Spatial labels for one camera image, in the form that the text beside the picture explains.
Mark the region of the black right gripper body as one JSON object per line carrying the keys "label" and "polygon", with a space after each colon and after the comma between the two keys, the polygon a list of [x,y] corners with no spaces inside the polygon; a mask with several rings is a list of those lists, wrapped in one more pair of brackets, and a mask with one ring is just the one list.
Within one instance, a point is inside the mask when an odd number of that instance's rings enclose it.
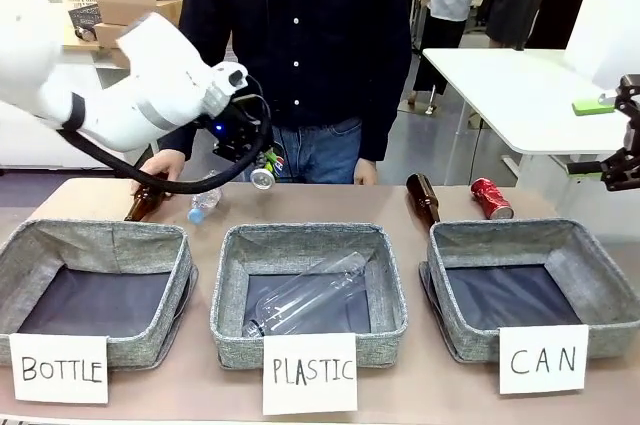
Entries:
{"label": "black right gripper body", "polygon": [[623,140],[623,148],[626,151],[638,151],[640,148],[640,116],[638,113],[632,113],[629,116],[629,122],[627,124],[627,129],[625,133],[625,137]]}

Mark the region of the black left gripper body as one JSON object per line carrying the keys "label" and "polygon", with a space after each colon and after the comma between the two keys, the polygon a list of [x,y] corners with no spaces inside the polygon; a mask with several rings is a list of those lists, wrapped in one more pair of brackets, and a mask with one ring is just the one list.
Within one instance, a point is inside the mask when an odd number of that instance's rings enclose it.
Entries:
{"label": "black left gripper body", "polygon": [[267,105],[257,94],[233,98],[215,118],[203,115],[199,127],[214,137],[213,153],[228,161],[251,155],[252,161],[267,150]]}

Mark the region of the person's right hand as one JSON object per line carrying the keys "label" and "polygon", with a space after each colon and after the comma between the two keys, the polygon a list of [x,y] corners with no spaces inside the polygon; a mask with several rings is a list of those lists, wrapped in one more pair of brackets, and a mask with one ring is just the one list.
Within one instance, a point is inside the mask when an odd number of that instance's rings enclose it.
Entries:
{"label": "person's right hand", "polygon": [[186,163],[184,153],[164,149],[146,160],[140,170],[150,175],[165,174],[169,181],[177,181],[180,178]]}

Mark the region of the person's left hand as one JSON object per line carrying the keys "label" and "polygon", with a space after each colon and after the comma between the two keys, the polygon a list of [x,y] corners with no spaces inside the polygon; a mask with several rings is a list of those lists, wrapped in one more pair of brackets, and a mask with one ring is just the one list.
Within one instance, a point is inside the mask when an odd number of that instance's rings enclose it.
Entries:
{"label": "person's left hand", "polygon": [[378,183],[376,163],[360,158],[354,168],[353,181],[355,185],[376,185]]}

